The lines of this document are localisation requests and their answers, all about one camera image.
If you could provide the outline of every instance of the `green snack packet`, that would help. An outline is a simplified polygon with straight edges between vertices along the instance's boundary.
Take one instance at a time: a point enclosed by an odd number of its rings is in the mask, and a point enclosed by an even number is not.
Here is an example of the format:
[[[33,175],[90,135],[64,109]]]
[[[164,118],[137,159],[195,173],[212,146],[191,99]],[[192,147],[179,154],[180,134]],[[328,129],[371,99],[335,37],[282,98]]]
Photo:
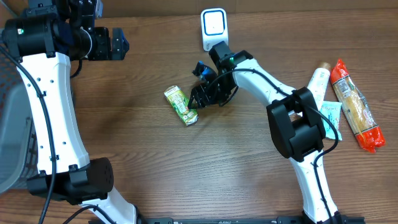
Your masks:
[[[189,99],[178,86],[167,88],[166,91],[164,91],[164,95],[187,126],[198,121],[197,111],[195,109],[188,109]]]

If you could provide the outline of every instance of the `green and white packet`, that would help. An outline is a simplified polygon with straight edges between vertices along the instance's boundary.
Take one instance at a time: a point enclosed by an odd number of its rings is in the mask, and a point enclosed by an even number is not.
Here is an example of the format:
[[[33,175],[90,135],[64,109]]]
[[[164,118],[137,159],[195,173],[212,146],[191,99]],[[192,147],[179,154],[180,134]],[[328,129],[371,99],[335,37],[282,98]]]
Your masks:
[[[343,138],[341,137],[340,132],[338,131],[338,124],[340,122],[340,111],[341,111],[341,103],[340,102],[330,102],[324,101],[321,107],[321,114],[325,115],[329,119],[329,121],[334,125],[337,130],[338,139],[341,141]],[[330,127],[330,125],[323,120],[323,126],[325,127],[326,131],[326,138],[336,139],[335,134]]]
[[[171,86],[164,91],[167,101],[172,105],[181,120],[187,125],[198,121],[198,113],[195,109],[188,109],[189,99],[178,86]]]

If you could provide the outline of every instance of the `brown bottle cap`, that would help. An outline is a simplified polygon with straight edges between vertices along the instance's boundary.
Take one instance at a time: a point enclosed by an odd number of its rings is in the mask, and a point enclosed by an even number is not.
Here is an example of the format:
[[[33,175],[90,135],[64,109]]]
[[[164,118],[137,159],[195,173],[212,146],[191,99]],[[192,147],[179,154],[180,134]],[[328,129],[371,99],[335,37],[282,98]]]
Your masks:
[[[331,72],[331,65],[327,62],[319,63],[318,68],[325,68],[325,69],[329,70],[329,72]]]

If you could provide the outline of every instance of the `wooden table surface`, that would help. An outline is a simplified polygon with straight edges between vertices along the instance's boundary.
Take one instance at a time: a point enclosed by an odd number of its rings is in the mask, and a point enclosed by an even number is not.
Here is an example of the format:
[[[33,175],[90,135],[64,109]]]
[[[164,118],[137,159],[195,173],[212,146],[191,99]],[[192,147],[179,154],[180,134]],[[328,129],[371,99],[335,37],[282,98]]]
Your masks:
[[[302,194],[289,160],[275,149],[267,114],[239,90],[224,108],[199,111],[186,128],[163,91],[189,94],[203,52],[199,16],[103,19],[122,27],[130,51],[122,62],[84,62],[72,81],[76,116],[91,158],[108,157],[115,186],[147,217],[272,218],[299,215]],[[359,148],[343,114],[343,135],[325,157],[339,211],[368,223],[398,223],[398,9],[228,15],[229,45],[247,50],[287,85],[306,86],[320,61],[342,58],[369,101],[387,146]],[[336,101],[329,85],[326,100]],[[331,140],[324,140],[325,147]],[[44,204],[26,190],[0,196],[0,222],[36,223]],[[46,223],[77,206],[52,202]],[[90,212],[74,223],[87,223]]]

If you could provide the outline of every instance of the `light blue packet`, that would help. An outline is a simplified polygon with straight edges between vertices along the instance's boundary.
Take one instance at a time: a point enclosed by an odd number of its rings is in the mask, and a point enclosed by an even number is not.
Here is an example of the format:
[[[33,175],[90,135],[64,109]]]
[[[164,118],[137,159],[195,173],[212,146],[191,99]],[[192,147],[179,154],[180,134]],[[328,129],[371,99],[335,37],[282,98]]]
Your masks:
[[[338,139],[341,141],[343,138],[341,137],[340,132],[338,131],[338,124],[340,122],[340,111],[341,111],[341,103],[340,102],[330,102],[324,101],[321,107],[320,112],[325,115],[329,119],[329,121],[334,125],[337,130]],[[325,127],[326,131],[326,138],[336,139],[335,134],[330,127],[330,125],[323,121],[323,126]]]

